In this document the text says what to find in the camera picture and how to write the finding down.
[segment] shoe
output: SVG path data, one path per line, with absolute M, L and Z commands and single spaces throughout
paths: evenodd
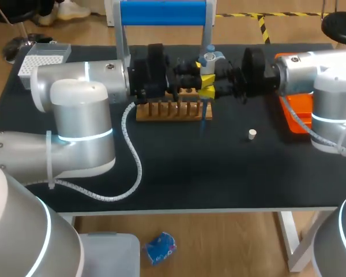
M 39 26 L 50 26 L 56 19 L 57 19 L 57 13 L 58 13 L 58 5 L 55 3 L 52 11 L 47 16 L 40 16 L 37 14 L 32 21 Z
M 91 14 L 90 9 L 80 7 L 70 0 L 64 0 L 59 4 L 58 19 L 71 20 L 74 18 L 84 18 Z

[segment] wooden floor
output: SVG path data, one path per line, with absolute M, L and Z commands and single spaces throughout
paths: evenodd
M 333 10 L 328 1 L 327 11 Z M 340 0 L 346 10 L 346 0 Z M 305 0 L 218 0 L 218 13 L 238 12 L 320 12 L 321 1 Z M 319 17 L 267 17 L 265 25 L 272 43 L 331 42 L 320 30 Z M 42 32 L 59 42 L 82 45 L 115 43 L 114 30 L 106 27 L 104 17 L 89 17 L 70 23 L 56 23 L 51 28 L 38 28 L 26 23 L 30 32 Z M 129 27 L 130 44 L 200 44 L 200 28 Z M 1 58 L 5 43 L 17 32 L 0 24 L 0 93 L 11 65 Z M 258 21 L 252 18 L 217 18 L 214 44 L 263 43 Z M 294 213 L 298 228 L 312 215 Z M 178 250 L 157 267 L 141 256 L 141 276 L 238 276 L 285 277 L 315 276 L 309 265 L 299 275 L 288 273 L 278 221 L 273 213 L 197 214 L 197 215 L 129 215 L 95 216 L 77 221 L 81 233 L 116 231 L 135 234 L 141 244 L 162 231 L 173 235 Z

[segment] black mat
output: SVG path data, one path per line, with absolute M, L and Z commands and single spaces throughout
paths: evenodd
M 246 46 L 218 46 L 227 58 L 240 59 Z M 262 45 L 269 59 L 280 52 L 331 48 L 328 44 Z M 172 57 L 190 58 L 194 46 L 168 46 Z M 142 56 L 146 47 L 131 47 Z M 53 115 L 35 109 L 31 94 L 17 77 L 21 58 L 13 66 L 0 99 L 0 130 L 45 134 L 56 132 Z M 73 46 L 69 62 L 114 59 L 113 47 Z M 126 104 L 111 106 L 116 165 L 101 176 L 70 181 L 96 193 L 120 194 L 136 178 L 134 160 L 121 134 Z M 57 212 L 124 211 L 194 208 L 282 208 L 337 206 L 346 198 L 346 158 L 314 149 L 307 137 L 291 136 L 275 97 L 242 105 L 233 98 L 213 105 L 214 119 L 200 138 L 198 122 L 137 123 L 133 113 L 127 128 L 141 158 L 140 188 L 117 203 L 92 200 L 68 188 L 47 185 L 30 190 Z M 249 129 L 258 134 L 251 143 Z

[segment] white frame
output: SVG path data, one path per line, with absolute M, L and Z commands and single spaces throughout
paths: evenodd
M 69 223 L 74 226 L 76 216 L 100 216 L 100 215 L 146 215 L 146 214 L 201 214 L 223 212 L 277 212 L 281 225 L 282 237 L 287 251 L 287 264 L 290 272 L 301 272 L 311 261 L 313 255 L 313 239 L 315 232 L 323 221 L 337 207 L 317 208 L 260 208 L 260 209 L 162 209 L 147 211 L 109 211 L 109 212 L 64 212 L 60 213 Z M 300 241 L 292 211 L 317 211 L 318 216 L 309 226 Z

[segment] small white cylinder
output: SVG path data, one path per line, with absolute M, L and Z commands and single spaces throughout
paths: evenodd
M 249 140 L 253 140 L 255 136 L 256 136 L 256 130 L 250 129 L 249 130 Z

